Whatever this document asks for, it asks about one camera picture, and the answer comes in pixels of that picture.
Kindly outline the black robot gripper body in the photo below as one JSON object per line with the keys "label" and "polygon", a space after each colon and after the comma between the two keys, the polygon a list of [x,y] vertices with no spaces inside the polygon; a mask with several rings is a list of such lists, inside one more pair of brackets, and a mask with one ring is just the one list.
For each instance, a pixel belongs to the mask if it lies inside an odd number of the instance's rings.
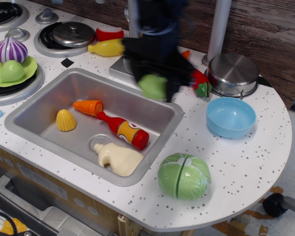
{"label": "black robot gripper body", "polygon": [[191,83],[191,74],[194,66],[178,51],[177,44],[180,40],[178,29],[156,34],[144,33],[140,38],[124,38],[124,53],[138,55],[147,59],[147,65],[160,75],[168,78],[178,76],[181,85]]}

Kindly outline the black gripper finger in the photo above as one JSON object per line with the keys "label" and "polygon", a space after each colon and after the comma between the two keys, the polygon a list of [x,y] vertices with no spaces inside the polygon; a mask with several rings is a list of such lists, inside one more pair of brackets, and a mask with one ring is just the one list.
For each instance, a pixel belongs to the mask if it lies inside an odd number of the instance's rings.
{"label": "black gripper finger", "polygon": [[138,55],[129,55],[128,59],[130,61],[130,69],[132,71],[132,74],[133,74],[137,84],[145,75],[150,75],[150,74],[156,75],[157,74],[156,71],[152,70],[147,65],[146,58],[143,58]]}
{"label": "black gripper finger", "polygon": [[171,102],[172,97],[175,93],[179,91],[181,86],[181,78],[178,76],[170,76],[167,78],[165,92],[166,92],[166,102]]}

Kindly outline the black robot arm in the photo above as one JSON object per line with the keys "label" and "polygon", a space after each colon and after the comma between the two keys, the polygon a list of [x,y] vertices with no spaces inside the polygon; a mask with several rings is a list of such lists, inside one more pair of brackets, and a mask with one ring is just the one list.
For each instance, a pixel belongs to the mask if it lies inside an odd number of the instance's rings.
{"label": "black robot arm", "polygon": [[129,37],[124,38],[124,68],[145,97],[171,102],[191,82],[194,66],[178,51],[180,19],[186,0],[130,0]]}

